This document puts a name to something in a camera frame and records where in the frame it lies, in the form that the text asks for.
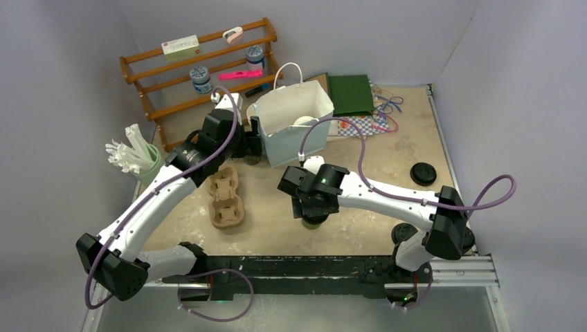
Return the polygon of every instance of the black lid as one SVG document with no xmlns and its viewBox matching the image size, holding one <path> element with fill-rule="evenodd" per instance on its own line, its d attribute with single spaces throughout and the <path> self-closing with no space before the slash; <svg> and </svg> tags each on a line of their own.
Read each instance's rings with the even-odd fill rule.
<svg viewBox="0 0 587 332">
<path fill-rule="evenodd" d="M 436 169 L 430 164 L 417 163 L 410 169 L 410 176 L 419 185 L 431 185 L 436 181 Z"/>
<path fill-rule="evenodd" d="M 475 235 L 468 227 L 464 229 L 464 238 L 462 240 L 462 253 L 466 253 L 475 245 Z"/>
<path fill-rule="evenodd" d="M 416 233 L 418 233 L 418 229 L 409 223 L 398 223 L 391 230 L 391 240 L 397 244 L 409 240 Z"/>
</svg>

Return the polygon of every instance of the white wall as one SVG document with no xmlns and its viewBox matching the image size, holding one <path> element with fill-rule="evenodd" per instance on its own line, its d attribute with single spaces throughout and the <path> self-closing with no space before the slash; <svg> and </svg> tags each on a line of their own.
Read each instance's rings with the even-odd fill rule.
<svg viewBox="0 0 587 332">
<path fill-rule="evenodd" d="M 444 68 L 479 0 L 119 2 L 144 50 L 268 17 L 278 33 L 278 61 L 298 62 L 307 77 L 366 73 L 379 83 L 427 84 Z"/>
<path fill-rule="evenodd" d="M 0 1 L 1 330 L 78 331 L 75 250 L 130 203 L 104 144 L 145 127 L 118 56 L 136 53 L 114 0 Z"/>
<path fill-rule="evenodd" d="M 581 0 L 482 1 L 437 81 L 467 201 L 498 174 L 519 181 L 471 220 L 515 331 L 587 326 L 586 12 Z"/>
</svg>

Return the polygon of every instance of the cardboard cup holder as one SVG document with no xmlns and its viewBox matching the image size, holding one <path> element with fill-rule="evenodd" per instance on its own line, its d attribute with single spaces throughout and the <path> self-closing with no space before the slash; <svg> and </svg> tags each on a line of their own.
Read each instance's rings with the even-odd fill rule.
<svg viewBox="0 0 587 332">
<path fill-rule="evenodd" d="M 222 166 L 206 179 L 206 189 L 212 196 L 208 214 L 214 227 L 234 227 L 243 221 L 244 206 L 236 194 L 238 185 L 237 170 L 232 166 Z"/>
</svg>

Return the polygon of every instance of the white paper bag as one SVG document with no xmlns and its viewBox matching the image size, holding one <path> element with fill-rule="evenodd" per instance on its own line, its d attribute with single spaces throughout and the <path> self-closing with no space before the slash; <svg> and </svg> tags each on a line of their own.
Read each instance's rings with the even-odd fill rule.
<svg viewBox="0 0 587 332">
<path fill-rule="evenodd" d="M 276 89 L 279 73 L 290 64 L 298 67 L 300 83 Z M 319 119 L 331 118 L 334 105 L 318 81 L 304 82 L 300 67 L 289 62 L 279 68 L 273 90 L 259 98 L 254 109 L 261 124 L 265 154 L 271 166 L 277 167 L 298 158 L 309 127 Z M 306 154 L 324 149 L 328 130 L 328 122 L 312 130 L 305 144 Z"/>
</svg>

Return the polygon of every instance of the cardboard box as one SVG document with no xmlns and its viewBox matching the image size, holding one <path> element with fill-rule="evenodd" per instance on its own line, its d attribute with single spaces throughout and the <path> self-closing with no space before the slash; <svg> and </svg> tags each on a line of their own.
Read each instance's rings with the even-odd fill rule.
<svg viewBox="0 0 587 332">
<path fill-rule="evenodd" d="M 189 59 L 201 54 L 201 46 L 196 35 L 166 41 L 161 44 L 161 48 L 168 62 Z"/>
</svg>

